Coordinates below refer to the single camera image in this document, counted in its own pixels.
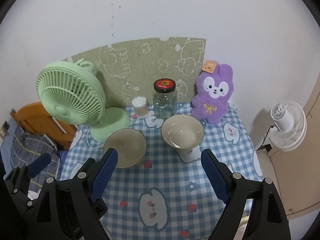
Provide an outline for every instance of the white fan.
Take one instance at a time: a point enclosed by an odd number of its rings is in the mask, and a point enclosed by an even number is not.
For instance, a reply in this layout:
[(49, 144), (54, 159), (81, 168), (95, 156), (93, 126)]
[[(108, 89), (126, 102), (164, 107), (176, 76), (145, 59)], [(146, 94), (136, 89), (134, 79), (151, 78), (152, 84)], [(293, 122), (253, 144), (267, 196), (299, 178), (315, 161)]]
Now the white fan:
[(302, 107), (293, 101), (282, 101), (275, 104), (270, 113), (278, 128), (269, 137), (273, 145), (284, 152), (297, 148), (307, 131), (307, 119)]

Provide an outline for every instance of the ceramic bowl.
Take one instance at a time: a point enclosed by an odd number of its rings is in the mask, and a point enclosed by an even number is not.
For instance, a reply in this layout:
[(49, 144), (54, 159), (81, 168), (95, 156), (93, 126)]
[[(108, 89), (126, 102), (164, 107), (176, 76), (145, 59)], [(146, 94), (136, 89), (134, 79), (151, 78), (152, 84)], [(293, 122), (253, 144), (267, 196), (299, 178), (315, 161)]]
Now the ceramic bowl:
[(168, 118), (161, 127), (162, 139), (177, 151), (193, 149), (202, 141), (202, 124), (187, 114), (177, 114)]
[(126, 169), (139, 165), (146, 153), (147, 142), (138, 130), (126, 128), (114, 132), (106, 141), (103, 151), (114, 148), (118, 152), (117, 168)]

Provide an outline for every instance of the green cardboard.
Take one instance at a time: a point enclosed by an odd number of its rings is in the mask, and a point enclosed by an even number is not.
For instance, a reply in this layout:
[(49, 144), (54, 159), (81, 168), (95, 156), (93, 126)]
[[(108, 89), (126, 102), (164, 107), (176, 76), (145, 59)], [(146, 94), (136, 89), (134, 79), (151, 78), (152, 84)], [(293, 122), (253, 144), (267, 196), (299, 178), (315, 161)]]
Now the green cardboard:
[(76, 54), (97, 65), (97, 78), (106, 94), (106, 107), (130, 106), (135, 96), (152, 102), (153, 83), (160, 78), (175, 80), (179, 102), (190, 102), (195, 80), (204, 60), (205, 39), (171, 37), (124, 41)]

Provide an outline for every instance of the purple plush toy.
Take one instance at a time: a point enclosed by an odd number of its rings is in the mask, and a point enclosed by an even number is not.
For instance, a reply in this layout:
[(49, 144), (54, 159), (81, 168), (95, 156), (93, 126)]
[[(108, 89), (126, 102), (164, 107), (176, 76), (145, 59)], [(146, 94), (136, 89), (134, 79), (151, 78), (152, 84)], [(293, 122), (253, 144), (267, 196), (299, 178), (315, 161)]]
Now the purple plush toy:
[(218, 124), (228, 111), (227, 101), (233, 92), (232, 68), (217, 64), (212, 74), (203, 71), (196, 80), (198, 94), (193, 98), (191, 115)]

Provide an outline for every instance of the plaid fabric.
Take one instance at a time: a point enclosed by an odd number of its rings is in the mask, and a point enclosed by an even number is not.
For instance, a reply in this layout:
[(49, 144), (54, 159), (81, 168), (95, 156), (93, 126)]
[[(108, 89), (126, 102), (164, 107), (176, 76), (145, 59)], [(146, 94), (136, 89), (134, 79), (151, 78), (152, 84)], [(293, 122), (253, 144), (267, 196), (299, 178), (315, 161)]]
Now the plaid fabric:
[(30, 181), (29, 190), (38, 192), (46, 178), (57, 177), (60, 169), (60, 159), (55, 149), (39, 135), (26, 135), (21, 127), (17, 127), (11, 147), (11, 163), (13, 167), (28, 165), (40, 155), (49, 153), (51, 163)]
[[(201, 121), (205, 135), (200, 150), (210, 148), (233, 172), (247, 179), (262, 180), (254, 169), (252, 142), (233, 108), (229, 107), (216, 126)], [(134, 117), (131, 107), (126, 110)], [(178, 103), (177, 114), (190, 112), (190, 103)], [(132, 119), (130, 127), (143, 133), (147, 152), (139, 166), (113, 172), (103, 194), (108, 212), (100, 219), (101, 223), (113, 239), (207, 238), (222, 214), (223, 202), (217, 199), (200, 160), (184, 163), (162, 140), (160, 128), (146, 124), (144, 119)], [(238, 132), (239, 138), (232, 139), (226, 132), (236, 135)], [(103, 155), (103, 145), (92, 139), (89, 127), (80, 126), (75, 138), (60, 179), (69, 179), (77, 163), (84, 163), (89, 157), (98, 161)], [(250, 207), (248, 201), (244, 215)], [(150, 219), (142, 214), (149, 208), (154, 210)]]

